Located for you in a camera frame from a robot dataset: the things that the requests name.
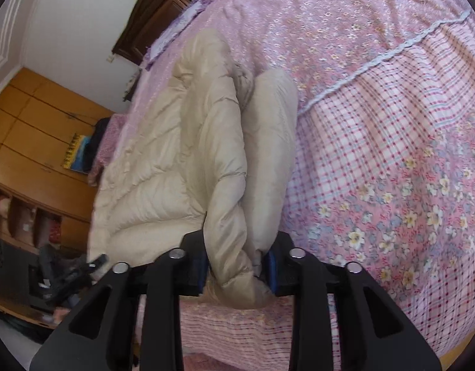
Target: wall molding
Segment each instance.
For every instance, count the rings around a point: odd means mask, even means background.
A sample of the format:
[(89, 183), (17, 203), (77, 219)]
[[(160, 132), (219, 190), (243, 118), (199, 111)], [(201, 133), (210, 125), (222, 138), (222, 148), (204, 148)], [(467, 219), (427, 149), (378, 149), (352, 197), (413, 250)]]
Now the wall molding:
[(12, 68), (7, 74), (7, 76), (0, 82), (0, 94), (5, 89), (5, 87), (9, 84), (11, 79), (14, 78), (15, 74), (17, 74), (22, 67), (23, 66), (21, 64), (17, 64), (16, 66), (14, 66), (14, 68)]
[(29, 12), (28, 21), (26, 23), (26, 28), (25, 28), (24, 36), (23, 36), (23, 44), (21, 46), (21, 52), (20, 52), (20, 55), (19, 55), (19, 61), (21, 63), (24, 63), (24, 58), (28, 54), (29, 29), (31, 28), (31, 24), (33, 22), (33, 18), (34, 18), (34, 15), (36, 13), (36, 9), (37, 9), (37, 6), (38, 6), (39, 2), (40, 2), (40, 0), (34, 0), (33, 1), (33, 6), (31, 7), (31, 11)]
[(5, 12), (4, 23), (0, 31), (0, 69), (9, 59), (9, 51), (14, 30), (15, 21), (22, 0), (7, 0), (9, 4)]

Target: metal screw head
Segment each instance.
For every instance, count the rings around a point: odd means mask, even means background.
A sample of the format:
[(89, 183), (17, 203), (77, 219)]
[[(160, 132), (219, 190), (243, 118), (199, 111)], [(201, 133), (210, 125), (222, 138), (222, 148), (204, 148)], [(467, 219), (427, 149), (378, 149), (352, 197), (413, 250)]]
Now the metal screw head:
[(123, 274), (127, 272), (128, 269), (129, 269), (129, 264), (127, 264), (126, 262), (117, 262), (117, 264), (112, 266), (112, 271), (115, 274)]
[(169, 254), (172, 259), (180, 259), (184, 255), (186, 255), (186, 252), (182, 248), (174, 248)]
[(349, 264), (347, 264), (347, 270), (352, 274), (358, 274), (363, 270), (363, 267), (357, 262), (350, 262)]
[(293, 248), (289, 251), (289, 255), (293, 258), (304, 258), (306, 252), (302, 248)]

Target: pink cloth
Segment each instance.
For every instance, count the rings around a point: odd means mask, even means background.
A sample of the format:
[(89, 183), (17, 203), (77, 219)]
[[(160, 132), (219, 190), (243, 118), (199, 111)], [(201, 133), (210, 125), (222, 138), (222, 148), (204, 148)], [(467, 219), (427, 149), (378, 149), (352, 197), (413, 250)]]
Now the pink cloth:
[(127, 114), (113, 114), (98, 147), (93, 166), (88, 173), (88, 184), (96, 186), (102, 171), (112, 161)]
[[(281, 66), (300, 90), (281, 229), (323, 261), (361, 262), (437, 355), (455, 347), (475, 328), (475, 15), (467, 1), (216, 0), (144, 73), (124, 141), (181, 47), (206, 27), (255, 74)], [(287, 369), (291, 314), (287, 298), (253, 311), (183, 302), (182, 339), (234, 367)]]

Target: beige duvet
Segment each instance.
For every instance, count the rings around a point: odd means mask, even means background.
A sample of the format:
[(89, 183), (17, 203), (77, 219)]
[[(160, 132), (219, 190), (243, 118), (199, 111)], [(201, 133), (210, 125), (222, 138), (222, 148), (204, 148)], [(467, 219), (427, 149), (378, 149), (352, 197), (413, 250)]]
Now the beige duvet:
[(235, 308), (265, 306), (271, 293), (255, 273), (279, 227), (296, 107), (287, 74), (269, 70), (253, 79), (217, 31), (202, 31), (105, 170), (89, 257), (146, 264), (205, 220), (212, 274), (204, 295)]

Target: lace trim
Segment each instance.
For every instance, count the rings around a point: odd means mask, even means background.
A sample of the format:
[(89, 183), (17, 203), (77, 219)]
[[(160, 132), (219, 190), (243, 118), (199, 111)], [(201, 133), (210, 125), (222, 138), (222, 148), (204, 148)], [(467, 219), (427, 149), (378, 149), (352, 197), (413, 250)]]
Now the lace trim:
[(304, 107), (300, 108), (298, 110), (298, 116), (302, 116), (305, 114), (308, 110), (310, 110), (311, 107), (313, 107), (316, 103), (320, 102), (323, 98), (325, 98), (327, 95), (330, 95), (331, 93), (336, 92), (342, 86), (347, 85), (351, 81), (353, 81), (358, 75), (361, 75), (368, 71), (369, 69), (377, 66), (383, 61), (390, 60), (397, 54), (400, 54), (404, 49), (413, 46), (416, 43), (420, 43), (425, 37), (427, 37), (430, 33), (433, 33), (439, 26), (442, 26), (444, 24), (453, 24), (453, 23), (462, 23), (471, 13), (471, 10), (466, 10), (464, 11), (458, 18), (456, 19), (440, 19), (439, 21), (434, 22), (429, 28), (425, 29), (424, 31), (418, 33), (415, 37), (412, 39), (409, 39), (408, 41), (403, 42), (399, 46), (397, 46), (395, 49), (387, 51), (383, 54), (378, 55), (375, 57), (373, 60), (370, 62), (364, 64), (361, 68), (356, 70), (354, 73), (352, 73), (350, 76), (348, 76), (345, 79), (342, 79), (338, 81), (336, 84), (333, 86), (325, 89), (322, 93), (319, 95), (316, 95), (313, 99), (311, 99)]

